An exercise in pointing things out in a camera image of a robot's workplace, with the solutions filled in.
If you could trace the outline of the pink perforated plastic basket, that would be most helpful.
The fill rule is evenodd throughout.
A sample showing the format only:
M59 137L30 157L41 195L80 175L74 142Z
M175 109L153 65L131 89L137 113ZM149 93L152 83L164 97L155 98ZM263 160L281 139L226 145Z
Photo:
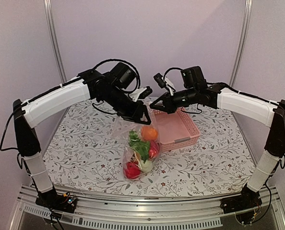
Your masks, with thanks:
M200 131L189 114L180 108L172 114L154 110L154 116L163 152L189 147L197 143Z

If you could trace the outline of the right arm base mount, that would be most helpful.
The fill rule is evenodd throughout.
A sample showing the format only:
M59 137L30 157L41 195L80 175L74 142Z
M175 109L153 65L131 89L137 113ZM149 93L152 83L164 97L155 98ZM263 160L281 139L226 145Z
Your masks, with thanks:
M220 208L224 214L235 213L238 223L249 225L252 224L260 214L261 204L262 201L259 192L244 192L237 196L223 198L220 203Z

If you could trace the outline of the red apple toy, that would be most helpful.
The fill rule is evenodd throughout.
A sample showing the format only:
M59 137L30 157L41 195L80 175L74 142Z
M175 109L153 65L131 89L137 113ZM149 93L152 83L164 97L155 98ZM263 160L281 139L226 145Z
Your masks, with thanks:
M154 159L158 156L160 152L159 144L153 140L150 140L150 148L149 148L149 158Z

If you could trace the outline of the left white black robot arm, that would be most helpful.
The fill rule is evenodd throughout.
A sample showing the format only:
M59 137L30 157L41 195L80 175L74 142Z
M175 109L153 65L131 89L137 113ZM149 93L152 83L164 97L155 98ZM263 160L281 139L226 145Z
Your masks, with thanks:
M74 104L92 99L108 103L126 121L150 125L147 106L138 96L130 98L134 92L151 93L150 87L140 88L140 85L140 75L134 65L111 58L31 99L13 102L13 112L5 125L14 122L17 143L14 150L21 155L37 190L42 193L42 201L50 208L60 204L60 197L53 192L35 127Z

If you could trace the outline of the yellow lemon toy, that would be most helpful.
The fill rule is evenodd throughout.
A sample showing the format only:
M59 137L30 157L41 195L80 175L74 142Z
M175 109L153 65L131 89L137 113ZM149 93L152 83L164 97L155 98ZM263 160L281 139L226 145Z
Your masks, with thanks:
M139 164L141 159L141 156L139 153L134 152L133 155L131 156L130 162L135 163L135 164Z

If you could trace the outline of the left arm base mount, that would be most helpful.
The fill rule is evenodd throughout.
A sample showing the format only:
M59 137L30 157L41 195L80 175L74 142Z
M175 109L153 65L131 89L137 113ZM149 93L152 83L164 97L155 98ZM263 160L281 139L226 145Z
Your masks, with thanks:
M65 194L58 194L56 190L50 190L45 193L38 193L36 198L36 205L46 207L48 209L74 213L77 206L77 196L71 195L69 192Z

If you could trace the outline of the clear zip top bag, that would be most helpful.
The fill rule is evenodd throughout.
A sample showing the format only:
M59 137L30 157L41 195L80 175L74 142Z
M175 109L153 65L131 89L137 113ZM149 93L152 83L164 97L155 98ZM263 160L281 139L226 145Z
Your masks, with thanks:
M123 151L123 175L128 180L139 179L152 171L161 156L158 124L151 101L145 101L151 119L149 125L133 123L117 118L112 138L121 142Z

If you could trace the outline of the orange tangerine toy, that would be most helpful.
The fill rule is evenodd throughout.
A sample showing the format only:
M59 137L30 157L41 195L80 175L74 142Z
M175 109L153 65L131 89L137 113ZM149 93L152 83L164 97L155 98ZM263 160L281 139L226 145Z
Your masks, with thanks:
M141 128L141 136L145 140L156 140L158 138L158 132L151 126L143 126Z

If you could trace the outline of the white radish toy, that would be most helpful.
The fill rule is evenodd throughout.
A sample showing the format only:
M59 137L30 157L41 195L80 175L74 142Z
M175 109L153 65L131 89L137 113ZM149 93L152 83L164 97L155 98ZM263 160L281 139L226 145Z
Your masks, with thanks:
M149 159L149 148L150 141L142 140L138 133L134 130L129 132L129 146L132 150L139 153L141 156L140 162L138 164L139 168L143 173L148 173L153 168L153 163Z

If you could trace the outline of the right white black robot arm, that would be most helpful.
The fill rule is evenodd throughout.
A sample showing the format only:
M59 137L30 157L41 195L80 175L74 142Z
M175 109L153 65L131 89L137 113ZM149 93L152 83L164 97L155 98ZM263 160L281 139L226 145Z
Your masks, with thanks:
M165 75L154 75L159 87L165 88L167 92L151 103L150 108L172 114L180 107L200 104L249 117L270 129L256 169L242 189L243 194L237 199L237 205L241 209L247 209L256 200L254 193L259 192L266 184L278 167L280 159L285 157L285 100L266 100L237 91L224 82L207 82L199 66L179 71L185 87L179 92L166 80Z

